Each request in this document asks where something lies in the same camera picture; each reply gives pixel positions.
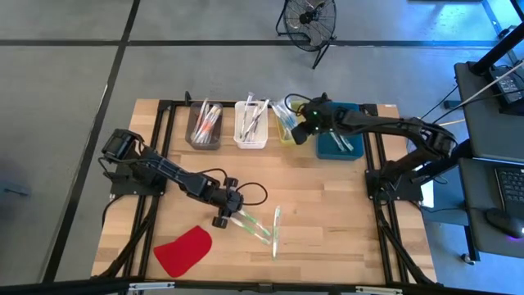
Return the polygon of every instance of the wooden table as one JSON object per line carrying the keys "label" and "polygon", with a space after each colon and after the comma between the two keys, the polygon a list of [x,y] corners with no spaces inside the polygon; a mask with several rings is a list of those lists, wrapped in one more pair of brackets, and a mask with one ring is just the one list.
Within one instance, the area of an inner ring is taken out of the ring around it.
{"label": "wooden table", "polygon": [[[151,137],[158,100],[139,99],[129,128]],[[398,117],[396,106],[379,105],[380,116]],[[195,225],[213,239],[210,252],[178,279],[235,282],[384,284],[382,259],[373,204],[364,183],[365,158],[357,161],[319,160],[314,138],[296,147],[284,147],[272,112],[269,140],[262,150],[241,150],[233,141],[234,109],[224,108],[222,146],[217,151],[195,151],[184,140],[187,107],[178,107],[174,119],[169,159],[185,170],[214,167],[225,169],[240,183],[255,181],[269,191],[266,203],[246,206],[255,218],[271,228],[276,206],[282,208],[278,259],[272,261],[271,247],[230,223],[226,229],[211,226],[217,209],[186,197],[168,182],[160,200],[152,247],[174,241]],[[160,130],[161,147],[165,126]],[[371,136],[374,159],[377,149]],[[387,159],[406,153],[405,138],[383,136]],[[222,179],[218,173],[211,176]],[[257,187],[242,191],[246,202],[257,202],[263,193]],[[100,274],[128,242],[138,197],[125,196],[107,212],[98,246],[93,275]],[[408,202],[396,202],[402,242],[424,273],[435,280],[435,271],[420,211]],[[132,274],[137,274],[137,250]],[[394,278],[398,280],[395,252],[390,245]],[[153,254],[147,267],[149,279],[171,279]]]}

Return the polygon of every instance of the white cable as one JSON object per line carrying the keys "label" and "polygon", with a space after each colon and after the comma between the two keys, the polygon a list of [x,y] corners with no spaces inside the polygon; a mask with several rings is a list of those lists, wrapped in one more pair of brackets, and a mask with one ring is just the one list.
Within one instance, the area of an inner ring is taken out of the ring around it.
{"label": "white cable", "polygon": [[479,96],[479,94],[483,93],[486,89],[488,89],[489,87],[491,87],[491,85],[499,82],[500,80],[504,79],[504,77],[506,77],[507,75],[513,73],[515,70],[517,70],[519,67],[521,67],[522,65],[524,65],[524,61],[521,61],[521,63],[518,64],[518,66],[515,66],[513,67],[511,70],[509,70],[507,73],[505,73],[504,75],[501,75],[499,78],[497,78],[496,80],[494,80],[493,82],[487,84],[484,88],[482,88],[481,90],[479,90],[477,93],[473,94],[470,98],[466,99],[465,101],[461,102],[458,106],[452,108],[451,110],[447,111],[444,115],[442,115],[440,118],[436,119],[435,121],[433,121],[433,123],[436,123],[438,120],[444,118],[445,116],[447,116],[450,112],[462,107],[463,105],[465,105],[466,103],[468,103],[469,101],[471,101],[473,98],[476,98],[477,96]]}

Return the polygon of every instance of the concrete floor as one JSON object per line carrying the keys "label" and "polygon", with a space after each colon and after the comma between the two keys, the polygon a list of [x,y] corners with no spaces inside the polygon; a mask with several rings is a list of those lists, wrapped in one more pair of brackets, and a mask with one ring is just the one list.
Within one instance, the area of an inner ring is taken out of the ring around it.
{"label": "concrete floor", "polygon": [[[503,25],[517,24],[508,0],[490,3]],[[120,39],[131,4],[5,0],[0,39]],[[131,39],[272,40],[281,5],[279,0],[142,0]],[[495,38],[477,2],[338,1],[337,9],[340,40]],[[0,198],[1,285],[40,280],[115,51],[0,47],[0,179],[32,191],[30,197]],[[485,53],[483,48],[330,48],[311,70],[314,54],[294,47],[127,48],[96,151],[114,128],[128,126],[135,99],[182,99],[186,90],[195,98],[224,100],[244,99],[248,91],[269,98],[325,91],[338,101],[394,103],[402,116],[420,116],[454,87],[454,63]],[[441,113],[437,109],[430,118]],[[448,119],[462,117],[457,111]],[[464,124],[449,129],[459,139],[468,137]],[[57,279],[89,277],[109,187],[93,161]],[[523,261],[483,254],[471,267],[456,258],[466,249],[460,228],[428,224],[427,232],[444,285],[522,289]],[[494,271],[496,264],[508,267]]]}

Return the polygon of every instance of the computer mouse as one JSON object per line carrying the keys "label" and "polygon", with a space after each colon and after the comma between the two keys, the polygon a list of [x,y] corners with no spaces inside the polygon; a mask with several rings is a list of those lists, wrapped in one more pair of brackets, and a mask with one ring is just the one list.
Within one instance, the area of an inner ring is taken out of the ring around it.
{"label": "computer mouse", "polygon": [[524,221],[511,217],[506,211],[491,208],[485,211],[486,220],[490,225],[514,238],[524,237]]}

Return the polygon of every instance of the electric fan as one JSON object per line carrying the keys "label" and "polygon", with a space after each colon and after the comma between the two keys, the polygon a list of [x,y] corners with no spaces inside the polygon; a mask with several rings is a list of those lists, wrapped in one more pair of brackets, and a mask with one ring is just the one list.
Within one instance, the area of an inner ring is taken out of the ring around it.
{"label": "electric fan", "polygon": [[[286,32],[278,31],[282,18]],[[307,52],[318,52],[313,64],[314,69],[328,50],[331,41],[336,38],[333,35],[336,22],[335,0],[285,0],[275,29],[279,36],[289,36],[298,48]]]}

